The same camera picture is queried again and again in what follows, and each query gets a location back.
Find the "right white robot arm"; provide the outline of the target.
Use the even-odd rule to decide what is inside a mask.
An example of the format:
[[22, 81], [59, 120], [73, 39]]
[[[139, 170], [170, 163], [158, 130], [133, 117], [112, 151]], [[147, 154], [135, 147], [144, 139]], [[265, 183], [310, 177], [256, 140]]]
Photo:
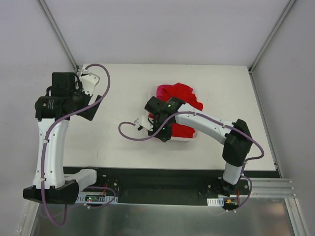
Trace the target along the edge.
[[221, 179], [213, 181], [214, 192], [229, 197], [239, 188], [244, 161], [252, 147], [247, 123], [225, 121], [206, 115], [185, 101], [172, 97], [164, 102], [151, 97], [145, 110], [152, 116], [153, 126], [148, 134], [167, 142], [173, 135], [173, 125], [179, 124], [204, 133], [223, 145], [225, 169]]

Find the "white plastic basket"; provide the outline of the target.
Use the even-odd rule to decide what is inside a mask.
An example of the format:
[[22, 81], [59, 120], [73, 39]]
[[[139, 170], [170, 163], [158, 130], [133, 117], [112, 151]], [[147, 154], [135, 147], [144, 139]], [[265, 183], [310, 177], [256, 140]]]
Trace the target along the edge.
[[[149, 99], [154, 96], [156, 97], [156, 90], [159, 85], [155, 85], [151, 88], [149, 93]], [[203, 104], [197, 100], [197, 93], [194, 88], [182, 84], [176, 83], [172, 85], [169, 90], [171, 97], [177, 97], [184, 100], [186, 103], [191, 104], [195, 108], [201, 108], [203, 110]], [[192, 141], [197, 137], [198, 131], [188, 127], [186, 125], [173, 124], [172, 125], [172, 141]]]

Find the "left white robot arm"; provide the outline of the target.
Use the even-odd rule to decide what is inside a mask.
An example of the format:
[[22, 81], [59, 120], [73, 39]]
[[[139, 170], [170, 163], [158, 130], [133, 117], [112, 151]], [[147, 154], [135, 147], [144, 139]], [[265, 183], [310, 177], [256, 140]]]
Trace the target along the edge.
[[39, 148], [32, 185], [23, 190], [23, 197], [37, 203], [72, 205], [85, 187], [99, 191], [104, 179], [95, 170], [80, 170], [64, 176], [63, 154], [69, 114], [93, 120], [98, 105], [89, 107], [100, 77], [93, 73], [78, 76], [74, 72], [52, 73], [52, 84], [35, 103], [39, 130]]

